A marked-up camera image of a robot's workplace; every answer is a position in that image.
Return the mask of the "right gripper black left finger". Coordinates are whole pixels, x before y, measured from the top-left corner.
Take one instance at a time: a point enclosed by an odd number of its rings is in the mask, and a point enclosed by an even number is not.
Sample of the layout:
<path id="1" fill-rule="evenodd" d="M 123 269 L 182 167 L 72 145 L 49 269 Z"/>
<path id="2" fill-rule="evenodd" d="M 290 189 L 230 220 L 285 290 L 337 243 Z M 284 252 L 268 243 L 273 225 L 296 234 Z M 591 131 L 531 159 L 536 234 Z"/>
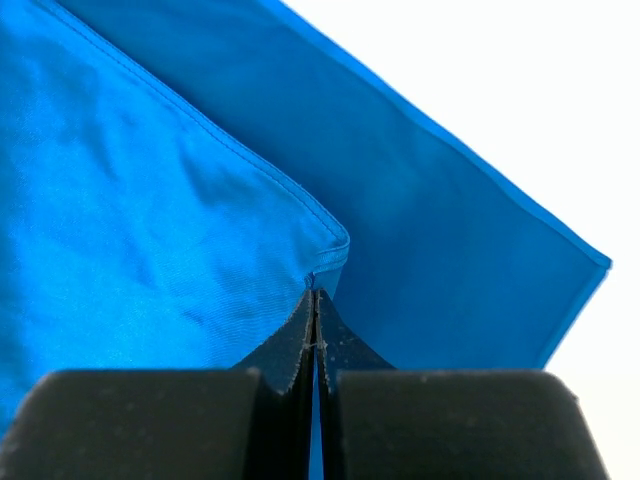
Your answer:
<path id="1" fill-rule="evenodd" d="M 66 370 L 29 392 L 5 479 L 304 479 L 314 295 L 229 369 Z"/>

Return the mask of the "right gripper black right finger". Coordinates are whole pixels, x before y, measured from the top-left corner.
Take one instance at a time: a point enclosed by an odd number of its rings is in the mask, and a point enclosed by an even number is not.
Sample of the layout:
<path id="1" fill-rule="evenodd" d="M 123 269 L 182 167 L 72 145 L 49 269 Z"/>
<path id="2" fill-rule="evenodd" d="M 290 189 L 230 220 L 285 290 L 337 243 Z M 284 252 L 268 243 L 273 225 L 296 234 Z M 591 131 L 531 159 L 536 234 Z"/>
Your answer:
<path id="1" fill-rule="evenodd" d="M 315 295 L 328 479 L 604 479 L 577 398 L 540 370 L 400 370 Z"/>

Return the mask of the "blue cloth napkin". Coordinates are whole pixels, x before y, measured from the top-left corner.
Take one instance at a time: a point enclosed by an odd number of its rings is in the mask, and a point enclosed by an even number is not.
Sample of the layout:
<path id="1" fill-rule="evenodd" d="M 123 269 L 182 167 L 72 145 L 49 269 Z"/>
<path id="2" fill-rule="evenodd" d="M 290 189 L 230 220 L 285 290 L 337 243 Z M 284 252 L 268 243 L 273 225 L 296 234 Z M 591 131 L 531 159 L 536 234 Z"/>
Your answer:
<path id="1" fill-rule="evenodd" d="M 1 5 L 1 424 L 228 367 L 310 288 L 404 369 L 540 368 L 610 260 L 278 1 Z"/>

